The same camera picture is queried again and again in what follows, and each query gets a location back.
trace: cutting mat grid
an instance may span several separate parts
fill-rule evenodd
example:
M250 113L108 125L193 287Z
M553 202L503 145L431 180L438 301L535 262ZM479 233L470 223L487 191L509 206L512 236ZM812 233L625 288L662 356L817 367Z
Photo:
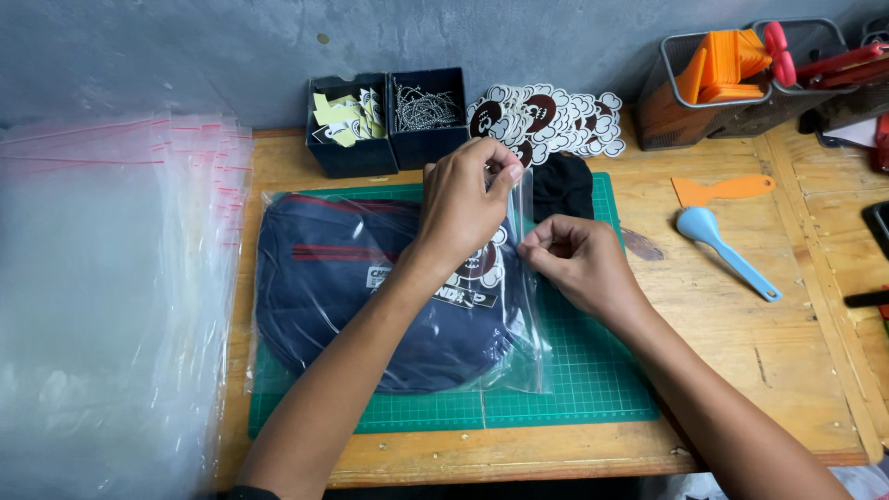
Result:
M420 201L419 184L386 188L313 190L313 195L343 198L393 198ZM607 173L593 173L596 219L612 224L621 236ZM374 394L356 433L443 431L485 427L523 427L564 423L654 420L659 412L635 361L613 335L577 311L551 286L538 287L541 330L553 349L552 394L511 390L439 392L418 396ZM250 405L249 433L255 437L295 377L260 342Z

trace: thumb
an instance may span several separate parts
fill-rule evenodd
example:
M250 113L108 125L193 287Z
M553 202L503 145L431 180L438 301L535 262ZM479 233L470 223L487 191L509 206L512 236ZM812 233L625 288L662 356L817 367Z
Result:
M547 278L558 281L564 274L565 259L560 259L540 246L521 243L518 246L518 254L521 255L531 270L536 270Z
M505 202L509 196L509 190L516 185L518 179L522 177L522 173L524 173L524 168L521 165L510 165L501 170L488 190L488 197Z

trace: wooden desk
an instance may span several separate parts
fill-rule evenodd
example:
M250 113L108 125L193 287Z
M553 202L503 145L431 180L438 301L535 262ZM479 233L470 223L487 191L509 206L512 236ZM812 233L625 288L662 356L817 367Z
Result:
M879 460L880 436L889 436L884 403L889 399L889 341L875 310L849 315L840 285L843 293L854 293L889 282L889 266L858 215L859 206L889 198L889 178L868 174L860 158L837 158L841 153L821 149L811 136L797 136L790 125L756 139L705 140L691 149L658 153L640 151L632 134L625 132L629 146L620 157L591 158L589 166L612 176L624 238L632 250L629 262L654 306L704 360L825 464ZM220 427L220 489L234 484L250 446L244 374L261 192L420 181L419 172L330 180L300 131L257 137ZM752 173L772 175L775 191L714 200L708 207L724 239L784 293L774 303L742 284L709 247L683 238L671 225L679 204L670 177L711 184ZM878 267L881 277L858 283L861 270L870 267ZM330 485L700 471L687 449L663 417L641 423L364 434L349 441Z

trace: concrete wall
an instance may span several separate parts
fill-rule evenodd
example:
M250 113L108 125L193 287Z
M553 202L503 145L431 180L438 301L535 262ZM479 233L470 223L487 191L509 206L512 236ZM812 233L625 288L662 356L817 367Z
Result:
M309 77L462 66L489 85L633 100L667 35L827 17L885 0L3 0L0 126L152 109L304 125ZM321 44L325 34L329 43Z

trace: blue plastic tool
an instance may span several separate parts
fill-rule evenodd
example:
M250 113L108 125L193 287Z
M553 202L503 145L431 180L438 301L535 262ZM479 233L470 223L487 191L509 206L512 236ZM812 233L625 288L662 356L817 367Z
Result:
M781 298L778 288L769 283L768 279L763 278L759 271L723 241L719 236L717 218L710 210L701 206L688 206L679 214L676 227L683 235L712 246L719 256L738 271L738 274L746 279L767 301L775 302Z

